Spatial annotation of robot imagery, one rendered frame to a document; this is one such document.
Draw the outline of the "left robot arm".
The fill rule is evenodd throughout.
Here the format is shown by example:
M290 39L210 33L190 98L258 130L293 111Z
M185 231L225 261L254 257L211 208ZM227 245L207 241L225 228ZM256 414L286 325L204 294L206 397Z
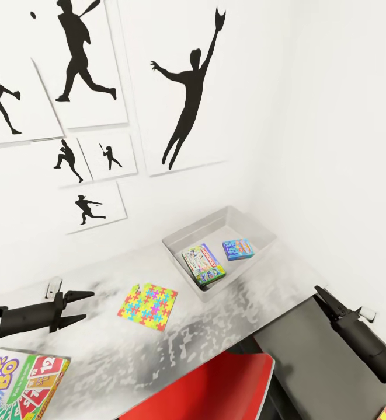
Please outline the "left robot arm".
M49 333L71 326L86 318L86 315L62 317L68 303L95 296L92 291L60 292L63 279L55 276L49 280L40 304L10 309L0 306L0 338L49 327Z

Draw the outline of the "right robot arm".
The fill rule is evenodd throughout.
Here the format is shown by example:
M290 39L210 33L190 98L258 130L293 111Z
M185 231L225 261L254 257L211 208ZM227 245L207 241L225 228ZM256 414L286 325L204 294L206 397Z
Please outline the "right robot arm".
M360 306L356 311L348 309L336 298L316 285L312 297L330 321L331 327L366 363L381 383L386 383L386 345L372 332L379 319L379 312Z

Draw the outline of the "board game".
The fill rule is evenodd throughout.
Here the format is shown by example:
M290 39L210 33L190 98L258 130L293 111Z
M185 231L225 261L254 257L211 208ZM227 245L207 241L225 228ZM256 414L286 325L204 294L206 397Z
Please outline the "board game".
M69 364L0 349L0 420L41 420Z
M205 243L183 251L182 257L200 288L226 276Z
M224 241L222 245L228 261L251 258L255 255L248 239Z

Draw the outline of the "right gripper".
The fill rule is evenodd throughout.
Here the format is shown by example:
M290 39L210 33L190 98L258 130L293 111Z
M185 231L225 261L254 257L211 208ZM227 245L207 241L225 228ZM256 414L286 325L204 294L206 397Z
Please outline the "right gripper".
M359 320L356 311L348 309L320 286L314 288L323 300L316 294L312 297L326 314L331 327L362 361L375 358L386 350L386 345Z

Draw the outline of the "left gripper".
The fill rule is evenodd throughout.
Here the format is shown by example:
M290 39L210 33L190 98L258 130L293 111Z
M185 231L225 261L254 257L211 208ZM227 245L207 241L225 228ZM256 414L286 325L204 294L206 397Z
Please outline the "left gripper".
M86 315L62 317L68 303L95 296L92 291L57 292L53 302L25 306L21 333L49 327L49 333L71 326L86 318Z

